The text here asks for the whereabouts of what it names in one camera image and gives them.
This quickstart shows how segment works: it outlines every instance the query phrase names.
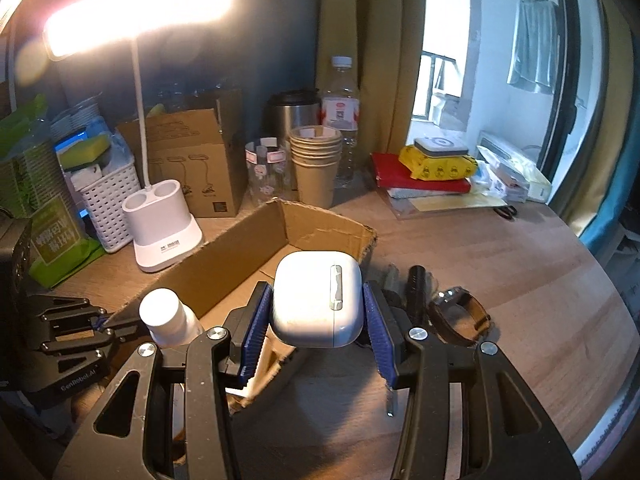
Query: blue textured pad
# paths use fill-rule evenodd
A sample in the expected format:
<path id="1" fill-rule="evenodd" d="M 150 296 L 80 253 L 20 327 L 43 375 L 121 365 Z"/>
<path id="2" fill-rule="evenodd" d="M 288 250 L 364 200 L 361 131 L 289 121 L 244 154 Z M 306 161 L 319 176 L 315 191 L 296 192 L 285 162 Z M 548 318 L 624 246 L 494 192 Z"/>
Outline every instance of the blue textured pad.
<path id="1" fill-rule="evenodd" d="M 398 373 L 394 366 L 394 346 L 369 283 L 365 283 L 362 286 L 362 291 L 364 293 L 364 308 L 367 316 L 367 330 L 369 331 L 373 355 L 378 365 L 378 373 L 389 386 L 393 387 L 398 380 Z"/>
<path id="2" fill-rule="evenodd" d="M 249 379 L 255 375 L 255 370 L 258 367 L 258 359 L 260 358 L 262 344 L 264 343 L 271 317 L 272 301 L 273 289 L 267 283 L 258 307 L 255 309 L 249 330 L 246 331 L 246 336 L 242 342 L 240 373 L 238 375 L 238 382 L 241 386 L 246 386 Z"/>

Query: white bottle cap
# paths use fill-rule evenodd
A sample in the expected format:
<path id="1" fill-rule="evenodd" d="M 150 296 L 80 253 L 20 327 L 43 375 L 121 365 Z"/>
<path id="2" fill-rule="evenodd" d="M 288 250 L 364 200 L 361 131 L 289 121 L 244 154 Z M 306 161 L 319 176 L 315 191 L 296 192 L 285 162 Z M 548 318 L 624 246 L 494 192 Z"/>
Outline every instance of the white bottle cap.
<path id="1" fill-rule="evenodd" d="M 353 60 L 348 56 L 333 56 L 331 58 L 331 64 L 335 68 L 351 68 Z"/>
<path id="2" fill-rule="evenodd" d="M 181 332 L 187 323 L 182 302 L 168 288 L 156 288 L 143 298 L 140 319 L 149 327 L 156 342 Z"/>

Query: yellow package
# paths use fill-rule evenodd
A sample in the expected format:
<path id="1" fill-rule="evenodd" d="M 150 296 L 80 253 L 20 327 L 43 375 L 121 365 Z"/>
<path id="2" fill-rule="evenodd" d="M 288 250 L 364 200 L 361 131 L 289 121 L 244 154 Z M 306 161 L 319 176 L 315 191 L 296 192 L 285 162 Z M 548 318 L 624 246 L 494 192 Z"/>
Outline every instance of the yellow package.
<path id="1" fill-rule="evenodd" d="M 478 169 L 476 160 L 464 156 L 427 156 L 415 146 L 405 146 L 398 159 L 417 180 L 458 180 L 473 175 Z"/>

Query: white bottle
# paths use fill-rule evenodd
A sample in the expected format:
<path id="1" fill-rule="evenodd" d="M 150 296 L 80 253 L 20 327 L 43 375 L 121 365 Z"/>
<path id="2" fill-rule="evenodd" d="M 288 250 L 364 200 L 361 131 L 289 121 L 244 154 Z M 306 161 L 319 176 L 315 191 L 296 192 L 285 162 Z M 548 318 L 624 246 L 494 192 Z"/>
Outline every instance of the white bottle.
<path id="1" fill-rule="evenodd" d="M 177 294 L 156 288 L 140 302 L 140 319 L 160 348 L 186 345 L 204 332 L 200 321 Z M 174 384 L 173 439 L 184 436 L 184 384 Z"/>
<path id="2" fill-rule="evenodd" d="M 358 143 L 360 95 L 351 73 L 350 57 L 333 56 L 334 72 L 322 94 L 322 125 L 342 132 L 343 146 L 336 187 L 348 187 L 353 181 L 355 149 Z"/>

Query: white earbud case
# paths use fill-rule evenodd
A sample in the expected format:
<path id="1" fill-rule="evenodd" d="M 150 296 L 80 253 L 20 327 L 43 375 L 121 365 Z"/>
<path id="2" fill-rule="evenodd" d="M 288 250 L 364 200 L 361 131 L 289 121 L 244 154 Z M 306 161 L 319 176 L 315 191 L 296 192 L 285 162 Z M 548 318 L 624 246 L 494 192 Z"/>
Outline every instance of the white earbud case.
<path id="1" fill-rule="evenodd" d="M 337 348 L 362 330 L 362 275 L 356 260 L 337 251 L 300 251 L 276 269 L 271 327 L 289 345 Z"/>

